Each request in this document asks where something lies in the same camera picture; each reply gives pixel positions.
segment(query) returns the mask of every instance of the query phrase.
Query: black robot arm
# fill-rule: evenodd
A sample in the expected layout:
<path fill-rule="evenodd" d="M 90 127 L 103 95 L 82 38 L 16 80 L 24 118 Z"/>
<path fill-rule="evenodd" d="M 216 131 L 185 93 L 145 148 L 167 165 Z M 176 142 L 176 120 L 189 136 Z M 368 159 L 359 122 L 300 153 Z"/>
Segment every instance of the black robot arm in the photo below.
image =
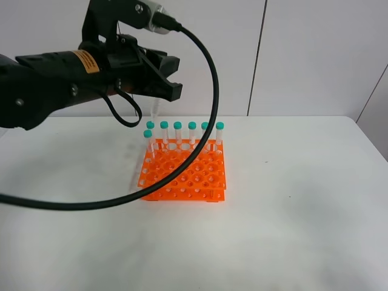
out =
<path fill-rule="evenodd" d="M 153 26 L 155 12 L 165 11 L 152 2 L 91 0 L 78 50 L 17 56 L 16 61 L 0 55 L 0 127 L 29 130 L 58 109 L 117 93 L 179 99 L 182 85 L 167 80 L 179 59 L 116 34 L 118 21 L 166 33 Z"/>

